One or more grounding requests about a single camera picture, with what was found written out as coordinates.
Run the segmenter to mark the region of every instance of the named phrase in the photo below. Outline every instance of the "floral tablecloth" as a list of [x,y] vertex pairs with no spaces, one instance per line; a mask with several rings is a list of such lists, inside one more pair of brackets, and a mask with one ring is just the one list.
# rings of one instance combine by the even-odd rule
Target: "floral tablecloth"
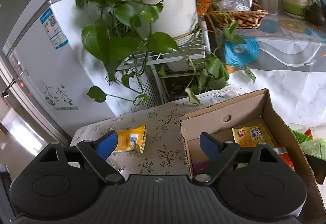
[[201,94],[200,105],[180,99],[150,109],[128,113],[117,118],[104,120],[76,131],[71,146],[85,139],[97,140],[110,129],[126,130],[147,124],[147,139],[144,153],[134,150],[113,153],[109,159],[123,168],[121,174],[127,179],[130,174],[188,174],[182,136],[180,116],[205,108],[242,94],[235,85],[222,90]]

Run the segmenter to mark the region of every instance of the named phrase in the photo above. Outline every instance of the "sticker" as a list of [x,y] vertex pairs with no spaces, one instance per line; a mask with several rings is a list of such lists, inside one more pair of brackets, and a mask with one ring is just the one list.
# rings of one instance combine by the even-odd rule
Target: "sticker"
[[48,9],[40,17],[40,20],[55,49],[59,49],[65,44],[68,44],[68,39],[61,30],[51,9]]
[[261,140],[264,139],[264,135],[261,133],[259,127],[253,127],[249,129],[249,133],[252,140],[259,139],[259,138]]

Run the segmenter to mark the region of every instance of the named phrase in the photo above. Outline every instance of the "cardboard box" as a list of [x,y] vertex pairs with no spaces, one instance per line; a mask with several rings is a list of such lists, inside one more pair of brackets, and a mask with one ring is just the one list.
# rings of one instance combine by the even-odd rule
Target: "cardboard box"
[[208,160],[199,146],[199,136],[202,132],[207,132],[222,142],[234,141],[232,127],[243,127],[257,122],[265,126],[272,140],[286,147],[296,173],[307,186],[307,200],[300,219],[303,223],[324,223],[326,210],[313,171],[297,139],[274,111],[267,89],[243,94],[181,117],[181,134],[184,139],[190,177],[193,176],[193,162]]

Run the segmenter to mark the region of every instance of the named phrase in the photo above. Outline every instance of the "white pot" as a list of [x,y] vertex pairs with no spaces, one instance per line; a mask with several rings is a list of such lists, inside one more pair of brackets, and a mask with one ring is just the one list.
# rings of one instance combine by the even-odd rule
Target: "white pot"
[[[156,4],[161,0],[142,0],[144,3]],[[191,39],[187,37],[198,22],[196,0],[164,0],[163,10],[159,19],[152,23],[152,33],[164,32],[175,38],[178,45]],[[147,37],[149,35],[149,23],[142,22],[138,32]]]

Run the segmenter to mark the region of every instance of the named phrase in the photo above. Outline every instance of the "blue fan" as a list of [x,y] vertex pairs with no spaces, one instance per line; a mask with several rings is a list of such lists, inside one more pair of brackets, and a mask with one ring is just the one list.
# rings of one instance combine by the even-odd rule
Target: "blue fan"
[[246,44],[235,44],[226,41],[224,44],[225,62],[231,66],[244,67],[258,58],[259,47],[255,38],[241,36]]

